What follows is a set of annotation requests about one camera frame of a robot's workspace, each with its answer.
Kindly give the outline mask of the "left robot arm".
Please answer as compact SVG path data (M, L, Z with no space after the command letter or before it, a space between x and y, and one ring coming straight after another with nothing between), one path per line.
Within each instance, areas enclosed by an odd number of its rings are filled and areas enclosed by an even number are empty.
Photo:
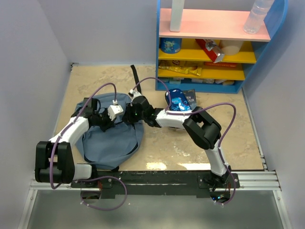
M91 127L102 131L114 126L117 101L101 113L101 102L96 98L84 98L83 103L71 115L68 124L48 141L36 145L35 180L40 183L68 184L74 180L76 166L72 148Z

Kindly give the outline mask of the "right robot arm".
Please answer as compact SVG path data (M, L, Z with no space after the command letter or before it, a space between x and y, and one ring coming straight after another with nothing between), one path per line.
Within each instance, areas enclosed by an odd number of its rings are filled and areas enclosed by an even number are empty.
M231 103L218 103L206 108L196 107L192 111L170 111L169 108L154 108L143 95L134 97L126 105L122 120L129 124L144 121L150 127L174 127L186 130L193 142L203 149L209 159L213 184L224 187L229 182L231 170L222 154L221 144L228 130L221 134L221 125L209 114L208 109L229 105L234 114L228 126L236 117L236 107Z

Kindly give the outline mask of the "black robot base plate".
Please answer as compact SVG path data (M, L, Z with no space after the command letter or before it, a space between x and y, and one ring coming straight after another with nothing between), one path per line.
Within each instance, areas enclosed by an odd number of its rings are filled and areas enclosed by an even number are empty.
M223 201L240 187L240 182L236 173L222 179L209 170L97 171L90 179L72 182L71 187L101 191L102 198L128 194L196 196Z

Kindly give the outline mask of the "blue fabric backpack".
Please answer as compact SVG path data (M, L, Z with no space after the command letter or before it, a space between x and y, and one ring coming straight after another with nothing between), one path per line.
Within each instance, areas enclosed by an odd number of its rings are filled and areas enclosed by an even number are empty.
M101 102L100 113L115 100L125 113L126 104L131 102L129 95L117 91L106 94L94 92L88 98ZM77 150L88 164L98 169L115 170L139 149L144 135L143 123L125 123L122 121L124 113L116 117L113 128L103 132L93 126L76 142Z

